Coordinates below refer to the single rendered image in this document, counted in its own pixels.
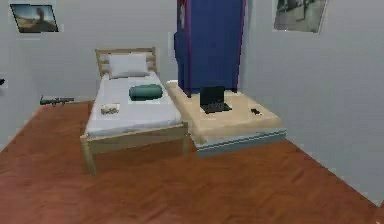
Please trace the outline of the framed landscape picture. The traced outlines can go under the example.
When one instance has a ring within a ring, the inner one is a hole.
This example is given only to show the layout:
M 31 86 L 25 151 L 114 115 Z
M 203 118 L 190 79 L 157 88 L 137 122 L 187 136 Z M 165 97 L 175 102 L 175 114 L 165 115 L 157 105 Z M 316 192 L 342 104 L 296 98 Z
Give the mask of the framed landscape picture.
M 10 8 L 20 33 L 51 33 L 59 31 L 51 5 L 13 3 L 10 5 Z

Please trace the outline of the blue tall wardrobe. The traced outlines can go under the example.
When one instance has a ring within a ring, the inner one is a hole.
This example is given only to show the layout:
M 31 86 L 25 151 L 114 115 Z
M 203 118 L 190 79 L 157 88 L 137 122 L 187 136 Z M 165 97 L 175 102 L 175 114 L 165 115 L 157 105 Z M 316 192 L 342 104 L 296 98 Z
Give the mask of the blue tall wardrobe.
M 176 0 L 178 86 L 188 96 L 238 89 L 246 0 Z

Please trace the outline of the framed grey picture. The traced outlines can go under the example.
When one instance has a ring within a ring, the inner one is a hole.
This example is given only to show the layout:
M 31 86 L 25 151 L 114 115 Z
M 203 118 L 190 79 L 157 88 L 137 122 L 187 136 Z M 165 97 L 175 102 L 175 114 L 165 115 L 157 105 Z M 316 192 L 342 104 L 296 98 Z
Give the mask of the framed grey picture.
M 274 29 L 318 33 L 327 0 L 275 0 Z

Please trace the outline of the black laptop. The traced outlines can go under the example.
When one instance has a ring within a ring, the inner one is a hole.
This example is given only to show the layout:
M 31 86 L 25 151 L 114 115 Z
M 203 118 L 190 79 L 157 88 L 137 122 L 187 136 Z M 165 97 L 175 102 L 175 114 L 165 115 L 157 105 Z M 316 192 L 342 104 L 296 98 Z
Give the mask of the black laptop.
M 223 86 L 205 87 L 200 91 L 200 107 L 206 114 L 230 111 L 224 102 L 225 88 Z

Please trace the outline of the pale wooden bed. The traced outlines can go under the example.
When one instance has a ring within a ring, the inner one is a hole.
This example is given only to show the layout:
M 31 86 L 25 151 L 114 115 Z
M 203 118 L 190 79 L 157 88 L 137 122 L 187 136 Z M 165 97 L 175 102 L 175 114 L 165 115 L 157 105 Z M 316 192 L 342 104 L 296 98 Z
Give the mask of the pale wooden bed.
M 146 55 L 149 74 L 143 77 L 110 77 L 111 54 L 143 53 Z M 90 175 L 97 174 L 94 156 L 147 146 L 173 140 L 182 141 L 182 150 L 188 152 L 188 123 L 160 81 L 156 49 L 154 47 L 97 49 L 95 51 L 101 82 L 88 122 L 80 136 L 84 161 Z M 132 101 L 129 89 L 133 86 L 158 84 L 163 89 L 161 98 Z M 119 104 L 119 112 L 101 114 L 104 104 Z

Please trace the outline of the small white grey object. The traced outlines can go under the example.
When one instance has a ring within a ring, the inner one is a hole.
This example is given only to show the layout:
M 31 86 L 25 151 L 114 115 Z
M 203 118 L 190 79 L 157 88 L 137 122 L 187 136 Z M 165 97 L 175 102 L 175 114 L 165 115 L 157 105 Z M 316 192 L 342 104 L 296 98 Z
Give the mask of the small white grey object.
M 114 114 L 119 112 L 120 105 L 119 104 L 104 104 L 101 106 L 101 114 Z

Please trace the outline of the white pillow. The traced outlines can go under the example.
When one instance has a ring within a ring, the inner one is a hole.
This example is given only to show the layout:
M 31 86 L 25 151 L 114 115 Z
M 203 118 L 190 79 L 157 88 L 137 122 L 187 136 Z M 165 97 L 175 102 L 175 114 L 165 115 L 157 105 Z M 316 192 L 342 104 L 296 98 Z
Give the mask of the white pillow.
M 146 55 L 143 53 L 111 54 L 109 56 L 110 77 L 143 77 L 149 74 Z

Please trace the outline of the beige low bed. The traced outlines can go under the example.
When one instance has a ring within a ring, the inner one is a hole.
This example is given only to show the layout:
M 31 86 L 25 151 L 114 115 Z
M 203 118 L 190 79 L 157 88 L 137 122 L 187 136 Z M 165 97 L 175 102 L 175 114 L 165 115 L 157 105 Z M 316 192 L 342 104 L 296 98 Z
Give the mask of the beige low bed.
M 182 120 L 188 123 L 190 137 L 199 156 L 212 156 L 284 140 L 287 130 L 282 120 L 241 92 L 224 92 L 230 111 L 206 114 L 200 95 L 187 97 L 177 80 L 166 82 L 166 89 Z M 259 110 L 255 115 L 250 109 Z

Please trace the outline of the dark green long object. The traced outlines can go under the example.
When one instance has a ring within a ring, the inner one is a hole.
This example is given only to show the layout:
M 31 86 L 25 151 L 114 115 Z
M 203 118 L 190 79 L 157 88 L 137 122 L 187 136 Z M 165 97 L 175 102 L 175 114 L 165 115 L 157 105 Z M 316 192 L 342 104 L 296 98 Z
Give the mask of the dark green long object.
M 45 99 L 44 96 L 41 96 L 40 98 L 40 105 L 43 106 L 43 105 L 52 105 L 52 106 L 56 106 L 57 104 L 66 104 L 66 103 L 69 103 L 69 102 L 73 102 L 75 100 L 75 98 L 59 98 L 59 97 L 56 97 L 56 98 L 52 98 L 52 99 Z

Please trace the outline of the teal rolled cushion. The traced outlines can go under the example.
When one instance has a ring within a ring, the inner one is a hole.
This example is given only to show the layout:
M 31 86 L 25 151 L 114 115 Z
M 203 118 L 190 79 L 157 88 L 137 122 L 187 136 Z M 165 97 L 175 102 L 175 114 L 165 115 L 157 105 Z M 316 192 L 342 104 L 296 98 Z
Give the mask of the teal rolled cushion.
M 146 101 L 161 98 L 163 89 L 158 84 L 138 85 L 129 89 L 129 97 L 132 101 Z

